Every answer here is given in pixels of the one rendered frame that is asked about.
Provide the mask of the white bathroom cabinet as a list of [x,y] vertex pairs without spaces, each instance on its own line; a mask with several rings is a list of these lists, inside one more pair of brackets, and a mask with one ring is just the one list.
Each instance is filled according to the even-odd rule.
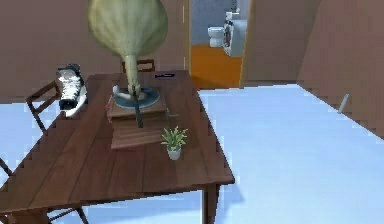
[[239,13],[226,13],[223,49],[229,57],[243,56],[246,30],[247,21]]

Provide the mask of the brown wooden chair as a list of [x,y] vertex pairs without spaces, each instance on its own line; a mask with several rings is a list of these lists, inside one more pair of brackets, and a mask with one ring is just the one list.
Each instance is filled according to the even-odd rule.
[[[55,94],[52,96],[47,96],[47,93],[52,89],[55,90]],[[59,86],[57,85],[57,82],[53,80],[25,99],[25,102],[30,109],[32,116],[34,117],[38,127],[43,134],[47,132],[47,128],[44,126],[42,120],[39,117],[39,114],[60,97],[61,91]]]
[[155,62],[153,59],[138,60],[137,68],[139,72],[153,72],[155,71]]

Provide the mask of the black and white ice skate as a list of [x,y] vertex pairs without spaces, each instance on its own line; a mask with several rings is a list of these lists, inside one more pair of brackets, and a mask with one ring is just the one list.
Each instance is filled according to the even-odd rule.
[[58,80],[62,84],[59,107],[66,117],[74,116],[88,102],[87,89],[82,77],[80,65],[71,63],[60,67]]

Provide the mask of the green plant in white pot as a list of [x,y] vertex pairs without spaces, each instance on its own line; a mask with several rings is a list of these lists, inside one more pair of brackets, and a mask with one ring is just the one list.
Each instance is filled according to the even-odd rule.
[[163,138],[161,144],[166,146],[171,160],[178,160],[180,158],[182,146],[186,144],[186,132],[187,129],[180,130],[178,126],[174,129],[164,128],[164,133],[161,135]]

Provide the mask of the brown gramophone with green horn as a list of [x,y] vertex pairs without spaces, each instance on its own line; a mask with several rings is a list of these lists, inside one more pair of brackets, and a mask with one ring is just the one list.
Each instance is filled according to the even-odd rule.
[[121,57],[127,86],[112,88],[107,117],[113,128],[111,148],[131,150],[162,141],[168,126],[166,105],[157,87],[138,77],[138,59],[165,41],[168,17],[161,0],[91,0],[90,30],[99,43]]

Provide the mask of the brown wooden table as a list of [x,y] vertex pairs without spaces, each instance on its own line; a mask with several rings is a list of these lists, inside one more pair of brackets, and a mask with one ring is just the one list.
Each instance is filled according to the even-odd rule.
[[[164,73],[175,77],[154,77]],[[0,214],[16,224],[48,224],[54,209],[200,190],[202,224],[214,224],[219,188],[235,178],[190,75],[144,72],[139,80],[162,88],[171,124],[187,129],[178,160],[160,143],[113,150],[105,106],[113,86],[127,81],[122,74],[92,75],[85,108],[72,119],[58,116],[0,190]]]

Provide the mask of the white toilet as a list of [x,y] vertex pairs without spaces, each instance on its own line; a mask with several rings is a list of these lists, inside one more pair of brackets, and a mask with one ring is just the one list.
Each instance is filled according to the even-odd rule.
[[209,27],[209,45],[211,47],[222,47],[224,39],[224,28],[223,27]]

